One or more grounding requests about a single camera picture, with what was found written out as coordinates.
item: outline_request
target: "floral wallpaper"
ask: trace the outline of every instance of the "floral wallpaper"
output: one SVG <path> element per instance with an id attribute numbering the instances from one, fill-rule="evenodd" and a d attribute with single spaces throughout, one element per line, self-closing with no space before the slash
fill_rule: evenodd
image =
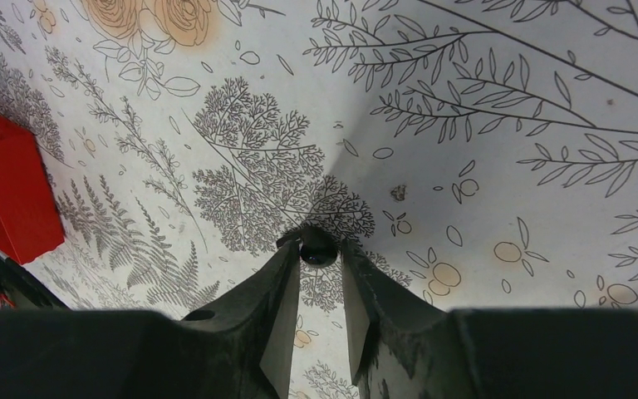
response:
<path id="1" fill-rule="evenodd" d="M 0 1 L 0 113 L 73 308 L 181 318 L 299 224 L 442 309 L 638 308 L 638 0 Z M 358 397 L 339 268 L 302 268 L 291 397 Z"/>

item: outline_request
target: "hole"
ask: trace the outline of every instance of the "hole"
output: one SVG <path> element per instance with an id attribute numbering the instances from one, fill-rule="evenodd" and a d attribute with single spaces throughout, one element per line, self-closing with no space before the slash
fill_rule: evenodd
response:
<path id="1" fill-rule="evenodd" d="M 192 313 L 188 314 L 184 318 L 184 320 L 189 322 L 198 322 L 200 320 L 209 320 L 210 318 L 213 318 L 214 316 L 215 316 L 215 313 L 211 310 L 197 309 L 193 311 Z"/>

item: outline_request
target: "red box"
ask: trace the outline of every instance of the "red box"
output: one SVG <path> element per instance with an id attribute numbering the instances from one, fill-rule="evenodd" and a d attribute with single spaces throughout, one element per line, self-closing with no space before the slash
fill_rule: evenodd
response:
<path id="1" fill-rule="evenodd" d="M 0 250 L 27 264 L 64 239 L 33 135 L 0 116 Z"/>

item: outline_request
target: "black plastic part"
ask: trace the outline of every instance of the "black plastic part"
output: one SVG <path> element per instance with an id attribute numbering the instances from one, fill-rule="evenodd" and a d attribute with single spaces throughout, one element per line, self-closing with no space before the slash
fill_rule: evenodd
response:
<path id="1" fill-rule="evenodd" d="M 68 308 L 23 266 L 14 262 L 13 259 L 2 259 L 0 256 L 0 292 L 5 291 L 7 286 L 18 290 L 39 308 Z"/>
<path id="2" fill-rule="evenodd" d="M 287 397 L 299 248 L 175 322 L 144 311 L 0 311 L 0 397 Z"/>
<path id="3" fill-rule="evenodd" d="M 637 398 L 638 312 L 432 308 L 341 246 L 361 398 Z"/>

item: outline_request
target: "orange rose illustration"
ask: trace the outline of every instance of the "orange rose illustration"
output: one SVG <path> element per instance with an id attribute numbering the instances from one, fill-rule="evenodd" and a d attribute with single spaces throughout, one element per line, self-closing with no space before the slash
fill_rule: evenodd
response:
<path id="1" fill-rule="evenodd" d="M 209 29 L 209 0 L 145 0 L 160 29 L 182 46 L 204 42 Z"/>
<path id="2" fill-rule="evenodd" d="M 91 25 L 115 39 L 126 39 L 138 31 L 142 0 L 81 0 Z"/>

